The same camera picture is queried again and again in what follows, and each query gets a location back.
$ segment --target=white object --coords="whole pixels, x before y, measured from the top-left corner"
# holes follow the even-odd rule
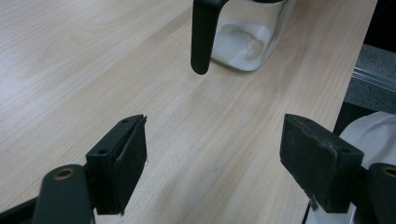
[[[396,165],[396,115],[376,112],[350,123],[340,137],[364,152],[362,166],[366,169],[376,162]],[[349,206],[347,214],[327,214],[321,208],[309,211],[306,224],[353,223],[356,207]]]

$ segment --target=black handle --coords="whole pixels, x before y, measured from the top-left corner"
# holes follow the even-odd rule
[[[227,2],[228,0],[194,0],[191,67],[199,75],[205,74],[209,68],[219,14]]]

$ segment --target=light wood grain surface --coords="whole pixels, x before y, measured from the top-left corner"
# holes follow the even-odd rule
[[[144,173],[125,216],[98,223],[301,223],[284,114],[333,128],[375,3],[299,0],[264,67],[198,76],[192,1],[1,0],[0,211],[145,114]]]

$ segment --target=clear glass container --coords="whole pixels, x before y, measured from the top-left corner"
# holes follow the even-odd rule
[[[199,74],[205,73],[212,58],[241,71],[259,69],[276,48],[295,0],[223,1],[216,12],[215,2],[221,1],[194,1],[192,68]],[[201,55],[195,60],[194,54]]]

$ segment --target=screw hole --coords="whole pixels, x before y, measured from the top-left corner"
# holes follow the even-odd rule
[[[65,169],[62,169],[62,170],[56,172],[56,174],[53,176],[53,178],[56,180],[63,180],[63,179],[69,178],[73,174],[74,174],[74,169],[65,168]]]
[[[385,174],[387,174],[387,175],[390,175],[390,176],[392,176],[392,177],[396,177],[396,169],[395,169],[395,168],[392,168],[392,167],[384,167],[384,168],[382,169],[382,171],[383,171]]]
[[[98,151],[99,155],[105,155],[105,154],[107,154],[107,152],[108,152],[107,149],[100,149],[100,150]]]

